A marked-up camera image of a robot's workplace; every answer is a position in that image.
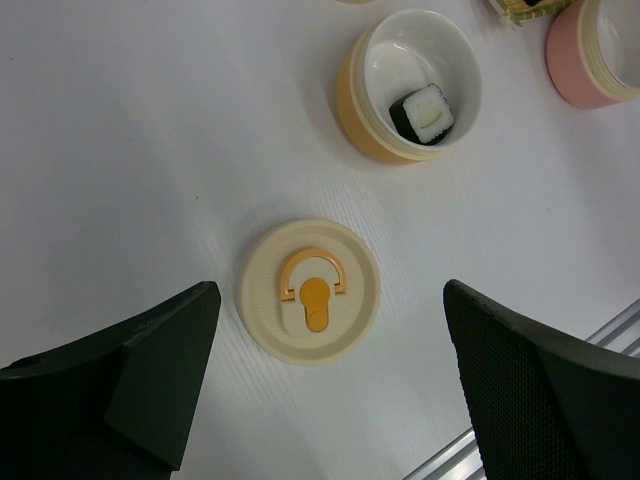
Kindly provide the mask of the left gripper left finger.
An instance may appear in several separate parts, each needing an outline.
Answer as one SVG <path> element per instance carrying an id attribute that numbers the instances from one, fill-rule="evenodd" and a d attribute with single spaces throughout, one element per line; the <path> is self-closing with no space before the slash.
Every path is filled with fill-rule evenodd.
<path id="1" fill-rule="evenodd" d="M 4 479 L 168 479 L 179 470 L 218 323 L 200 282 L 1 370 Z"/>

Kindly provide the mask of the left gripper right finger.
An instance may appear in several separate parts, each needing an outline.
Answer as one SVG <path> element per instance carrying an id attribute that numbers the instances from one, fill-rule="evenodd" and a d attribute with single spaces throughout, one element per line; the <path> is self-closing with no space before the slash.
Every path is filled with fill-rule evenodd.
<path id="1" fill-rule="evenodd" d="M 450 280 L 445 317 L 489 479 L 636 479 L 639 361 Z"/>

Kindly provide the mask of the sushi roll green centre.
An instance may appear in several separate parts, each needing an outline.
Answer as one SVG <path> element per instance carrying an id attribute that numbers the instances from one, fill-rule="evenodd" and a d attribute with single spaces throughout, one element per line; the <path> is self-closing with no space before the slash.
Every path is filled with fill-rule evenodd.
<path id="1" fill-rule="evenodd" d="M 389 115 L 401 137 L 424 146 L 441 142 L 455 123 L 451 107 L 435 83 L 396 100 Z"/>

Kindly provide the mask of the pink lunch bowl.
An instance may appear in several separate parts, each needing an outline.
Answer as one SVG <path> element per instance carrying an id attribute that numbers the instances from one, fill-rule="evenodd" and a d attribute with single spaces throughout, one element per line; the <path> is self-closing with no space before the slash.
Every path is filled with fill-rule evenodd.
<path id="1" fill-rule="evenodd" d="M 576 1 L 554 20 L 546 66 L 557 92 L 580 109 L 639 97 L 639 3 Z"/>

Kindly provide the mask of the orange lunch bowl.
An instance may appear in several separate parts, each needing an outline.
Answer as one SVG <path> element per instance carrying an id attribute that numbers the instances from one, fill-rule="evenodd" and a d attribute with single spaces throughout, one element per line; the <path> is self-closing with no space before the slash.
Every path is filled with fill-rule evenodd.
<path id="1" fill-rule="evenodd" d="M 408 97 L 427 86 L 442 93 L 453 121 L 432 140 L 408 134 L 417 124 Z M 471 44 L 450 19 L 407 9 L 360 36 L 342 62 L 335 96 L 343 129 L 361 153 L 419 163 L 450 153 L 469 135 L 481 108 L 481 73 Z"/>

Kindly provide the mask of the bamboo sushi mat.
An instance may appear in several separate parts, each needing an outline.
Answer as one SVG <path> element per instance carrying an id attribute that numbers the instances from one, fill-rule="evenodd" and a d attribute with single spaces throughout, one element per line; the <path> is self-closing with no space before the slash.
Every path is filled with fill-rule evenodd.
<path id="1" fill-rule="evenodd" d="M 489 0 L 504 24 L 522 27 L 525 23 L 556 15 L 575 0 Z"/>

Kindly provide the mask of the aluminium mounting rail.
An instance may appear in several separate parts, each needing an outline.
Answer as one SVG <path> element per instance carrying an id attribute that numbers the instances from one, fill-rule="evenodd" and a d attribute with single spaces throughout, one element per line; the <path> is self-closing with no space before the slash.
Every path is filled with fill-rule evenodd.
<path id="1" fill-rule="evenodd" d="M 639 305 L 584 341 L 531 319 L 492 315 L 504 372 L 476 380 L 487 361 L 461 331 L 454 341 L 473 427 L 413 479 L 588 479 L 639 476 Z"/>

